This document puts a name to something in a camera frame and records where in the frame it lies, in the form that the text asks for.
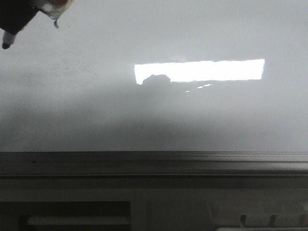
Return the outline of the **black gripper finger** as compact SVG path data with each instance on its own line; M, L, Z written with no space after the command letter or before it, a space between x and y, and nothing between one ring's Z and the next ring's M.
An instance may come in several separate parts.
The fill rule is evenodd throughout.
M17 35L39 11L31 0L1 0L0 28Z

